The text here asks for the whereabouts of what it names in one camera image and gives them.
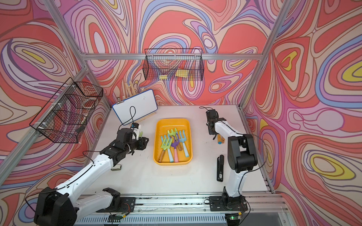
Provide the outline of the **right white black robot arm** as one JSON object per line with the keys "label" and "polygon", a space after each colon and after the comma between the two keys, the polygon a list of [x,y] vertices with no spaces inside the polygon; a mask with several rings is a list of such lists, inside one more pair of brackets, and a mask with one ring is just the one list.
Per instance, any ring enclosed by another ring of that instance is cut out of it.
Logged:
{"label": "right white black robot arm", "polygon": [[251,134],[242,134],[226,119],[219,117],[215,109],[206,111],[207,127],[210,135],[221,135],[227,141],[227,160],[232,170],[222,193],[222,201],[228,208],[243,203],[242,187],[247,174],[258,165],[256,146]]}

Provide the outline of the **purple fork pink handle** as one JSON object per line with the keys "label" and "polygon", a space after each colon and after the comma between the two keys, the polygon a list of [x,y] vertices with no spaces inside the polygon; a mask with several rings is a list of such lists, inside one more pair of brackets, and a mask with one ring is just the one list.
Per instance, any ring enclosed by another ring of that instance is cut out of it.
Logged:
{"label": "purple fork pink handle", "polygon": [[177,147],[179,145],[179,139],[178,139],[178,135],[174,135],[173,136],[173,141],[171,144],[171,147],[174,148],[174,162],[178,163],[179,162],[179,158],[178,158],[178,153],[177,153]]}

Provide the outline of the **light blue rake pale handle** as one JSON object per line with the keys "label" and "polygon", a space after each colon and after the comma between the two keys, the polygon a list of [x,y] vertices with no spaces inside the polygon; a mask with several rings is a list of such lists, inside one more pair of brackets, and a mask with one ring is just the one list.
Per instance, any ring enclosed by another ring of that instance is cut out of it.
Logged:
{"label": "light blue rake pale handle", "polygon": [[186,147],[187,138],[186,138],[185,130],[182,130],[182,131],[179,132],[179,139],[180,139],[180,142],[181,142],[181,144],[183,146],[185,157],[189,158],[189,152],[188,152],[188,149]]}

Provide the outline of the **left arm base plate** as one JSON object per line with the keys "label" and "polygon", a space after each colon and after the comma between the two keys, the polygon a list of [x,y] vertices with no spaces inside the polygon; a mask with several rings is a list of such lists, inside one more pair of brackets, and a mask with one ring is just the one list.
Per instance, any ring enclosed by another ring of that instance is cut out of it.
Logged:
{"label": "left arm base plate", "polygon": [[98,213],[103,212],[117,212],[117,213],[130,213],[133,212],[135,206],[135,197],[116,197],[113,198],[109,207],[98,210]]}

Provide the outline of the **green fork blue handle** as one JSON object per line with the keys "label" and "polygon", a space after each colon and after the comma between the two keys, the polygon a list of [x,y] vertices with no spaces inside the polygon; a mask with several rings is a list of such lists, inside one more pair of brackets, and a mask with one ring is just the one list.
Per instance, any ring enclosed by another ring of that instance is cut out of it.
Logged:
{"label": "green fork blue handle", "polygon": [[174,159],[173,159],[173,155],[172,155],[171,150],[170,150],[171,144],[172,144],[172,139],[169,136],[164,135],[162,137],[161,148],[163,149],[163,151],[168,152],[169,161],[171,163],[173,163]]}

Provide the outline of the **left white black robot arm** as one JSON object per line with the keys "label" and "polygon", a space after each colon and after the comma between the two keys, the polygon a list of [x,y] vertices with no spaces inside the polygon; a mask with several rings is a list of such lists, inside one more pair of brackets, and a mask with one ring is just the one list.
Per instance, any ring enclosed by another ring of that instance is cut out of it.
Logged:
{"label": "left white black robot arm", "polygon": [[112,188],[104,188],[90,197],[80,199],[83,192],[104,173],[136,150],[144,150],[149,139],[140,135],[141,126],[133,123],[121,128],[117,137],[85,168],[55,188],[47,187],[38,196],[34,222],[38,226],[72,226],[78,220],[98,211],[119,212],[123,206],[121,195]]}

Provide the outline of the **teal rake yellow handle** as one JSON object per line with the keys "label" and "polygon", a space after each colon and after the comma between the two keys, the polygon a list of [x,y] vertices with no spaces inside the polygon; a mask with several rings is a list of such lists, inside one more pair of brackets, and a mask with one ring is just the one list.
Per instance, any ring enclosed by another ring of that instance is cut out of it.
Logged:
{"label": "teal rake yellow handle", "polygon": [[222,144],[222,137],[220,134],[217,135],[218,144]]}

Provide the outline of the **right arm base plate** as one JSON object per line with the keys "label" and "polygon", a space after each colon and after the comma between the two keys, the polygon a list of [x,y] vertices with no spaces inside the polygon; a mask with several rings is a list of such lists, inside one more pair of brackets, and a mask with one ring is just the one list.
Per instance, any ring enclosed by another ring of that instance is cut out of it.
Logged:
{"label": "right arm base plate", "polygon": [[248,204],[244,196],[210,196],[208,198],[210,211],[239,211],[244,213],[248,210]]}

